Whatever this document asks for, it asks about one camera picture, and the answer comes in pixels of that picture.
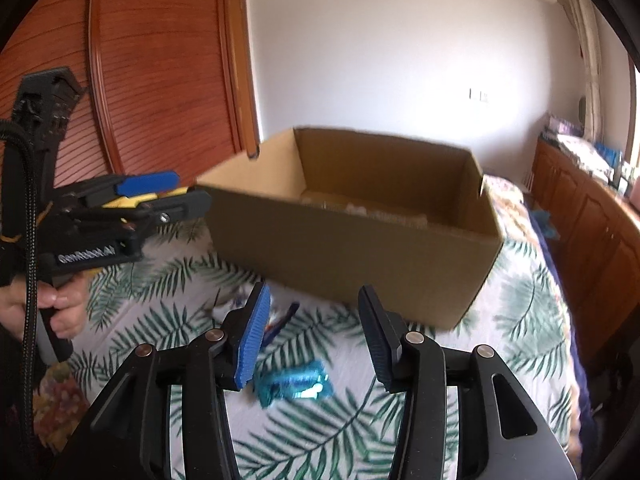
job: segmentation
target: white wall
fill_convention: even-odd
[[[631,118],[629,54],[609,22],[598,11],[596,18],[602,53],[600,98],[604,143],[624,153]]]
[[[584,70],[560,5],[252,0],[251,16],[267,136],[324,124],[438,139],[520,181],[547,109],[577,121]]]

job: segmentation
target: wooden door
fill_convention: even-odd
[[[538,141],[533,165],[531,192],[542,209],[548,210],[556,185],[556,168],[549,150],[552,148]]]
[[[228,51],[236,104],[236,121],[242,147],[249,156],[254,156],[257,155],[260,141],[246,12],[246,0],[226,0]]]
[[[634,228],[610,236],[607,264],[575,317],[580,356],[590,361],[640,301],[640,236]]]
[[[556,184],[548,204],[551,221],[560,234],[561,243],[566,242],[575,225],[575,200],[579,200],[582,180],[575,168],[556,168]]]
[[[558,262],[564,292],[575,315],[607,262],[617,220],[613,204],[603,200],[601,190],[595,185],[589,188],[593,189],[582,196],[564,258]]]
[[[88,0],[38,0],[0,53],[0,117],[9,119],[15,93],[28,73],[68,66],[86,87],[86,8]],[[56,186],[109,173],[99,131],[94,123],[91,92],[76,106],[60,144]]]
[[[91,0],[92,90],[116,169],[184,184],[240,150],[224,0]]]

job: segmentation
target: wooden wardrobe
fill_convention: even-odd
[[[623,340],[637,336],[640,215],[543,140],[533,175],[532,195],[560,235],[550,248],[580,357],[597,372],[626,344]]]
[[[0,117],[23,75],[69,66],[86,94],[56,185],[175,170],[184,184],[241,151],[225,0],[38,0],[0,52]]]

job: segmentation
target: silver screw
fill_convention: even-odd
[[[207,341],[211,341],[215,343],[216,341],[220,341],[225,336],[225,333],[222,332],[219,328],[212,328],[211,330],[207,330],[207,333],[204,337],[207,338]]]
[[[414,345],[424,343],[424,336],[420,332],[407,332],[404,338]]]
[[[154,350],[154,348],[149,343],[142,343],[142,345],[138,345],[136,347],[136,355],[138,357],[146,357]]]
[[[494,349],[491,348],[489,345],[480,345],[478,347],[478,355],[480,357],[485,357],[487,359],[490,359],[491,357],[493,357],[495,354]]]

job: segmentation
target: wooden cabinet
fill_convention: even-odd
[[[539,147],[533,164],[533,186],[531,192],[542,209],[548,211],[551,198],[556,189],[555,157],[550,147]]]
[[[640,303],[640,216],[541,140],[532,194],[560,234],[554,260],[589,365]]]
[[[566,240],[573,231],[580,211],[582,179],[573,171],[560,167],[556,169],[555,180],[548,211],[554,218],[554,226],[561,239]]]
[[[590,284],[602,271],[617,218],[615,210],[608,209],[594,191],[597,189],[586,190],[582,196],[571,234],[558,262],[564,293],[571,305],[578,305],[584,300]]]
[[[575,316],[580,354],[587,362],[616,333],[640,298],[638,234],[612,233],[610,245],[602,271]]]

